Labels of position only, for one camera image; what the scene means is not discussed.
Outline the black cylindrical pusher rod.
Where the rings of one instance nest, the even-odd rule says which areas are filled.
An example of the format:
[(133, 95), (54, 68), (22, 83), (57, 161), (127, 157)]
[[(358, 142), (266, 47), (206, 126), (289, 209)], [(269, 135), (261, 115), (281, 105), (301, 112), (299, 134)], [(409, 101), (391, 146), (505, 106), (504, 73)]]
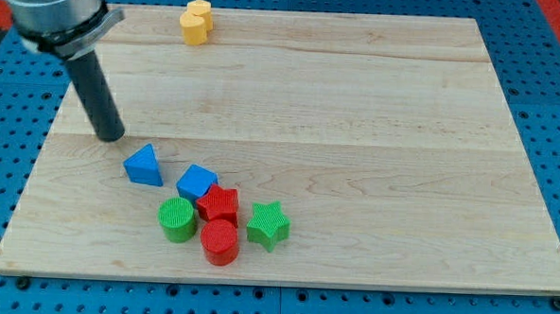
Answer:
[(64, 65), (96, 137), (102, 142), (122, 138), (125, 133), (122, 119), (96, 52), (92, 50)]

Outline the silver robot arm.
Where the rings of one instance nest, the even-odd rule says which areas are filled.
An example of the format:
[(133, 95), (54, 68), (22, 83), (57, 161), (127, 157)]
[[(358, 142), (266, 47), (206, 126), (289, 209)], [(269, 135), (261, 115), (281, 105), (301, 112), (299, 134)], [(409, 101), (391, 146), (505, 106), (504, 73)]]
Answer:
[(125, 129), (96, 56), (96, 43), (124, 20), (105, 0), (5, 0), (17, 32), (30, 50), (61, 60), (96, 137), (113, 142)]

